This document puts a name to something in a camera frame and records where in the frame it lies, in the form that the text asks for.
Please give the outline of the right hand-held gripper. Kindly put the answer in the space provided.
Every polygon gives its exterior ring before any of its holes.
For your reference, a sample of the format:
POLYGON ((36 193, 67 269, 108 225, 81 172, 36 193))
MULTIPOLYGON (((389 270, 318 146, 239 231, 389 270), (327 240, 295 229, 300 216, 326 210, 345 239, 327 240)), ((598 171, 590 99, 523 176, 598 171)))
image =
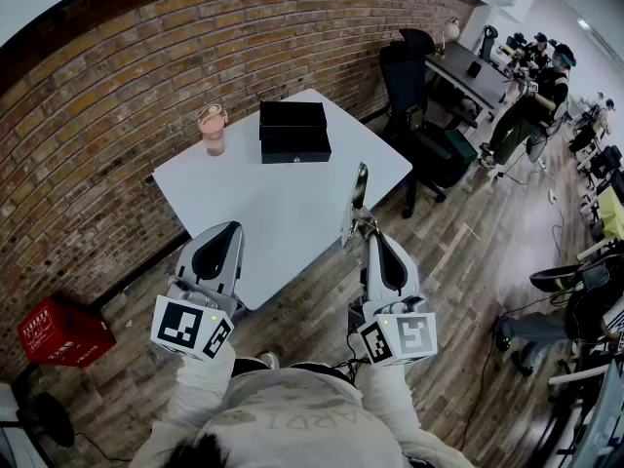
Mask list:
POLYGON ((410 255, 375 233, 363 256, 364 294, 348 306, 348 327, 377 367, 407 365, 436 354, 436 317, 420 293, 410 255))

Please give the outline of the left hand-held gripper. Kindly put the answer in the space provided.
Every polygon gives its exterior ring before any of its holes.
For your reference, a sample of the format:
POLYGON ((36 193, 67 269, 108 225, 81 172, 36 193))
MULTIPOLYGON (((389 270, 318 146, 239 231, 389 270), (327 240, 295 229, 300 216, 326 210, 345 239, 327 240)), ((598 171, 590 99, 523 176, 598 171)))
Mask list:
POLYGON ((184 246, 167 293, 156 298, 152 342, 182 357, 216 358, 234 330, 244 246, 237 221, 213 226, 184 246))

